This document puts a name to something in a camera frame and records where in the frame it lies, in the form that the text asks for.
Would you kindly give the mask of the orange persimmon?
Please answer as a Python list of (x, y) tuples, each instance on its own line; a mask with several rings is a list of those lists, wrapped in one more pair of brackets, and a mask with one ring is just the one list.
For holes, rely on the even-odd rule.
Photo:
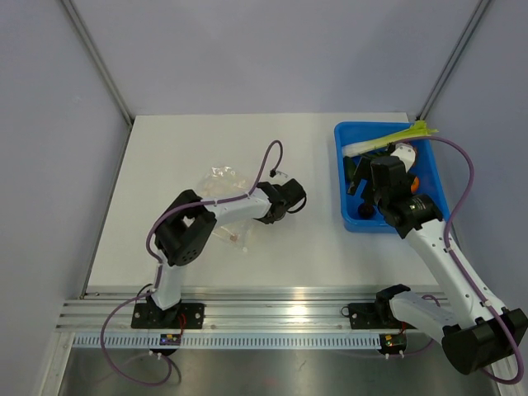
[(411, 185), (411, 192), (413, 194), (415, 194), (417, 192), (419, 188), (419, 178), (418, 177), (414, 177), (413, 181), (412, 181), (412, 185)]

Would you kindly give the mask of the clear zip top bag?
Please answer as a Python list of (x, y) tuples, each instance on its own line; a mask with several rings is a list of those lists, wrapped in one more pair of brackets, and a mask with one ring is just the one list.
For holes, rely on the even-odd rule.
[[(253, 179), (230, 166), (213, 166), (200, 179), (196, 193), (204, 199), (239, 196), (248, 191)], [(248, 252), (248, 239), (252, 231), (252, 220), (244, 219), (217, 226), (213, 235), (240, 252)]]

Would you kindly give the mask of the dark green avocado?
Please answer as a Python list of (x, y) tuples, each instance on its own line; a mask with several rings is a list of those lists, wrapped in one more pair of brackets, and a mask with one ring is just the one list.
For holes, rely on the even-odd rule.
[(356, 171), (356, 163), (354, 161), (354, 158), (351, 158), (351, 157), (343, 158), (343, 170), (344, 170), (344, 176), (345, 176), (346, 183), (350, 183), (353, 180), (353, 177)]

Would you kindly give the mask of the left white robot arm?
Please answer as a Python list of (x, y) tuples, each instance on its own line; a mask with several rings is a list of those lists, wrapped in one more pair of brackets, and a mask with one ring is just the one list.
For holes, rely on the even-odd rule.
[(211, 234), (222, 226), (255, 219), (274, 224), (304, 208), (306, 192), (295, 180), (259, 182), (240, 196), (205, 200), (193, 190), (183, 191), (148, 233), (148, 254), (158, 261), (156, 278), (147, 301), (149, 318), (160, 328), (171, 327), (182, 300), (182, 268), (204, 250)]

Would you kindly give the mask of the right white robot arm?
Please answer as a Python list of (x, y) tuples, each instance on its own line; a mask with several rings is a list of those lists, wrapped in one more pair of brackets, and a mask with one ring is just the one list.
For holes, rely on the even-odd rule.
[(383, 215), (429, 268), (450, 302), (443, 309), (405, 285), (375, 296), (376, 321), (385, 327), (406, 323), (442, 346), (448, 361), (468, 375), (509, 356), (519, 356), (527, 330), (521, 309), (508, 309), (482, 282), (450, 237), (432, 198), (412, 191), (413, 176), (394, 154), (365, 155), (356, 166), (349, 190), (365, 181), (362, 198)]

